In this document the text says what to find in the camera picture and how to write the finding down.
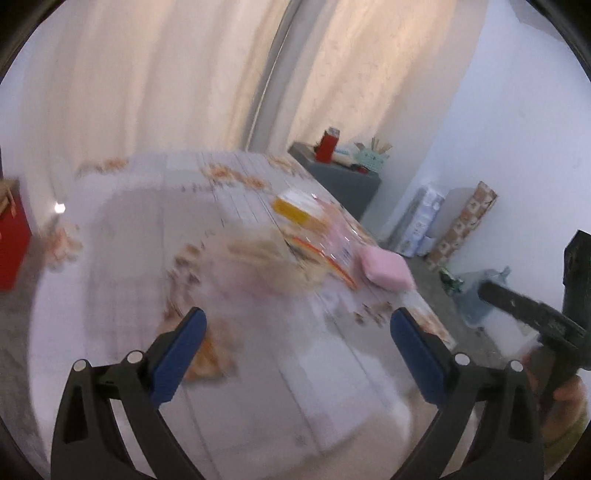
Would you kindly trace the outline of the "right hand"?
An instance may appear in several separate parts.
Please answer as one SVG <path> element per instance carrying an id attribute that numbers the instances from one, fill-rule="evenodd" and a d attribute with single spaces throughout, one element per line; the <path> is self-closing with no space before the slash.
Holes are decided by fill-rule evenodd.
<path id="1" fill-rule="evenodd" d="M 537 366 L 541 347 L 532 349 L 522 358 L 532 391 L 540 390 Z M 582 379 L 576 375 L 563 383 L 553 393 L 554 406 L 546 420 L 541 423 L 543 439 L 546 443 L 563 437 L 571 430 L 583 413 L 587 412 L 587 391 Z"/>

